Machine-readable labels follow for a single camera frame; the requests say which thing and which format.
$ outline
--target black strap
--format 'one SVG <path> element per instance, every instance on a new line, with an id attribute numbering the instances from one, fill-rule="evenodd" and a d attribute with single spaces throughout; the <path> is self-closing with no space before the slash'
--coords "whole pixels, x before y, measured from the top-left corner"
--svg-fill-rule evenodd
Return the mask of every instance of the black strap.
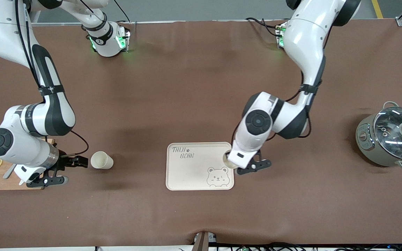
<path id="1" fill-rule="evenodd" d="M 299 91 L 303 91 L 306 94 L 312 93 L 314 95 L 316 95 L 317 90 L 319 90 L 319 86 L 322 83 L 322 79 L 319 81 L 319 83 L 317 85 L 309 85 L 309 84 L 302 84 L 299 88 Z"/>
<path id="2" fill-rule="evenodd" d="M 51 95 L 57 92 L 64 92 L 64 88 L 62 85 L 53 85 L 49 87 L 41 87 L 38 88 L 38 91 L 40 92 L 41 96 L 47 96 Z"/>

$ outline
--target pot lid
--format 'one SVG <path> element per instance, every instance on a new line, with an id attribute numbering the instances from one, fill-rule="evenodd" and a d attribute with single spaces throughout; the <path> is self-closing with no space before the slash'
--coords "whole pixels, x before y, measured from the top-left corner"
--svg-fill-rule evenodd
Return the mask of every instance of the pot lid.
<path id="1" fill-rule="evenodd" d="M 376 140 L 391 155 L 402 159 L 402 107 L 380 111 L 373 124 Z"/>

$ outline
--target white tray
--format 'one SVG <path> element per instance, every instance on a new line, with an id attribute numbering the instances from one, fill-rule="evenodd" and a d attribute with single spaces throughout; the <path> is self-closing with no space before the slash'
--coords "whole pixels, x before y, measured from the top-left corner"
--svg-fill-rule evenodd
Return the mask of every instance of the white tray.
<path id="1" fill-rule="evenodd" d="M 172 143 L 167 147 L 166 186 L 169 190 L 228 190 L 233 187 L 233 169 L 223 155 L 227 142 Z"/>

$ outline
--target table surface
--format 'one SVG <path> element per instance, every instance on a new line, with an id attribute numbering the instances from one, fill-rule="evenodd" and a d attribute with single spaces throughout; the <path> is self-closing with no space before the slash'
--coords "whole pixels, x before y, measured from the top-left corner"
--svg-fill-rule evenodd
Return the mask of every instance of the table surface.
<path id="1" fill-rule="evenodd" d="M 274 138 L 273 167 L 228 191 L 169 191 L 166 148 L 230 141 L 247 99 L 286 99 L 300 70 L 264 27 L 175 22 L 131 27 L 131 51 L 103 58 L 80 27 L 35 27 L 77 116 L 75 131 L 106 151 L 111 170 L 67 169 L 65 186 L 0 191 L 0 248 L 188 244 L 200 231 L 224 243 L 402 243 L 402 169 L 362 157 L 357 124 L 402 106 L 402 27 L 393 19 L 333 28 L 308 138 Z M 27 68 L 0 58 L 0 122 L 40 102 Z M 56 138 L 65 152 L 85 145 Z"/>

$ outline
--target cup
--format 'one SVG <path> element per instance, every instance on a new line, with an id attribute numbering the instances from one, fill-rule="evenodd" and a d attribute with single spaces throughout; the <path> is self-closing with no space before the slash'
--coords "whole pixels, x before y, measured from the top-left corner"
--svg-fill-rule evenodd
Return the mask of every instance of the cup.
<path id="1" fill-rule="evenodd" d="M 102 151 L 94 153 L 91 157 L 91 165 L 96 169 L 110 169 L 113 163 L 113 159 Z"/>

